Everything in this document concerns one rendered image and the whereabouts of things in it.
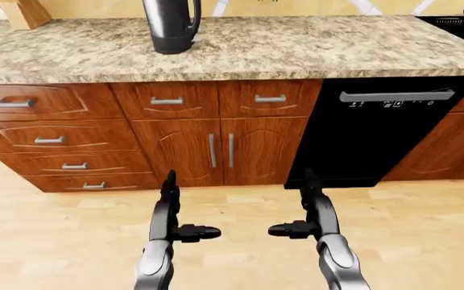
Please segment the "wide wooden drawer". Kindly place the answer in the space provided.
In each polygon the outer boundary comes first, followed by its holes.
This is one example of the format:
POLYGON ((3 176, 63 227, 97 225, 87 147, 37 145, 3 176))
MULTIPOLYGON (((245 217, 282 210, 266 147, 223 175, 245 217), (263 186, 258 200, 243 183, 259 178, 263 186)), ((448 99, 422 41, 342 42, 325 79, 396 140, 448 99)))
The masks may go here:
POLYGON ((123 118, 107 84, 0 85, 0 100, 33 99, 32 108, 0 108, 0 121, 123 118))
POLYGON ((0 154, 36 151, 115 151, 139 149, 127 120, 0 122, 0 154), (35 144, 36 137, 62 144, 35 144))
POLYGON ((23 176, 44 193, 78 193, 84 191, 112 190, 152 190, 159 189, 160 183, 154 173, 105 173, 93 175, 49 175, 23 176), (100 184, 106 182, 103 190, 85 190, 84 183, 100 184))
POLYGON ((89 175, 152 172, 141 151, 46 151, 0 154, 0 161, 21 176, 89 175), (63 170, 63 164, 87 163, 86 170, 63 170))

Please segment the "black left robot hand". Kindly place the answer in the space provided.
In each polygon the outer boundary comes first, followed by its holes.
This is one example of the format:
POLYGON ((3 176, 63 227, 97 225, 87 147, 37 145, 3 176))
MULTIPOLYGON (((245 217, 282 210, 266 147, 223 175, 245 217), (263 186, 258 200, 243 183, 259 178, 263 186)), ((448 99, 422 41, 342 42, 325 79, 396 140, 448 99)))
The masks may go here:
POLYGON ((212 226, 194 224, 179 225, 180 187, 176 183, 176 172, 169 171, 162 183, 160 199, 156 202, 150 222, 149 240, 163 240, 173 243, 198 243, 201 240, 218 238, 222 232, 212 226))

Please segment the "wooden knife block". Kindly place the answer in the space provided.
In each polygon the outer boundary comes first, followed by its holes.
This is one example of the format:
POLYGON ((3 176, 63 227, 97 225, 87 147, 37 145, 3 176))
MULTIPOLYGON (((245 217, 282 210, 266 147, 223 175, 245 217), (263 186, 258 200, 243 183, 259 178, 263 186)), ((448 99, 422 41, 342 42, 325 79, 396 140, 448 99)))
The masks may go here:
POLYGON ((15 31, 29 31, 52 20, 39 0, 0 0, 0 9, 15 31))

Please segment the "wooden cabinet door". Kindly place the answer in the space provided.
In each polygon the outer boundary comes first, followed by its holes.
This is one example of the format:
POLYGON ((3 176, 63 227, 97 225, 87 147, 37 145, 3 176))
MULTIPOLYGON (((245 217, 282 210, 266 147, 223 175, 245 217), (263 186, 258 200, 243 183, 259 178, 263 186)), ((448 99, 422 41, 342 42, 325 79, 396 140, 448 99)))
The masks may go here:
POLYGON ((464 179, 464 113, 449 113, 384 178, 464 179))
POLYGON ((220 121, 217 118, 134 120, 131 126, 157 176, 176 172, 178 185, 223 185, 220 121), (214 134, 217 166, 212 168, 209 134, 214 134))
POLYGON ((283 184, 299 147, 306 116, 223 118, 225 185, 283 184), (228 134, 234 134, 234 167, 229 167, 228 134))

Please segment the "small wooden drawer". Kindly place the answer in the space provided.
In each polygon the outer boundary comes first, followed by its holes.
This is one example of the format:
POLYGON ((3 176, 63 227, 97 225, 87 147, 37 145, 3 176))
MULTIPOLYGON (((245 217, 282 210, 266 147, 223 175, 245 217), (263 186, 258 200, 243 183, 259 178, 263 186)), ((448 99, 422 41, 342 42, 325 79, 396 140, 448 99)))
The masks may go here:
POLYGON ((151 81, 110 86, 130 120, 216 118, 219 115, 218 87, 213 81, 151 81), (182 97, 184 104, 153 106, 152 97, 182 97))
POLYGON ((220 81, 217 83, 223 118, 310 115, 322 80, 220 81), (286 96, 284 103, 256 103, 255 95, 286 96))

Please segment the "black and silver electric kettle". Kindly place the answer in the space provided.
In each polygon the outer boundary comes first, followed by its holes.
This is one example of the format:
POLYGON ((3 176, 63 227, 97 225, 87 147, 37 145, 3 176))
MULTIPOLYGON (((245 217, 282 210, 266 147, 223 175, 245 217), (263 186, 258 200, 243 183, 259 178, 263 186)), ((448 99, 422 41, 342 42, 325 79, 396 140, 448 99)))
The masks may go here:
POLYGON ((142 0, 155 52, 177 55, 192 47, 201 23, 201 0, 192 1, 190 18, 188 0, 142 0))

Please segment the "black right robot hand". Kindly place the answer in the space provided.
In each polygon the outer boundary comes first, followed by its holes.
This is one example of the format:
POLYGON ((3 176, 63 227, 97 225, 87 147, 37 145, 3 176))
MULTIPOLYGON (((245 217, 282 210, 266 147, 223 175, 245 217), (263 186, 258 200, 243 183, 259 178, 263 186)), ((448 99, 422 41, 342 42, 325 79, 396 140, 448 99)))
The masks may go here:
POLYGON ((306 212, 305 220, 270 226, 268 234, 290 239, 314 236, 317 241, 327 234, 340 234, 338 217, 332 201, 323 193, 321 181, 311 168, 304 170, 304 179, 300 185, 301 205, 306 212))

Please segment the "black dishwasher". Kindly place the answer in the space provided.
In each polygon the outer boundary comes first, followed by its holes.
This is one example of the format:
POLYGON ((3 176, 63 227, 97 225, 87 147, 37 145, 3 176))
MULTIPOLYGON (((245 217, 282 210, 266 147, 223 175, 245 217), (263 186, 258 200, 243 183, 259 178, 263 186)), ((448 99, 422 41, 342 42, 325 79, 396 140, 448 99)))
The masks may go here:
POLYGON ((464 77, 325 79, 284 184, 298 189, 311 168, 324 188, 379 183, 464 98, 464 77), (346 93, 453 90, 446 101, 340 101, 346 93))

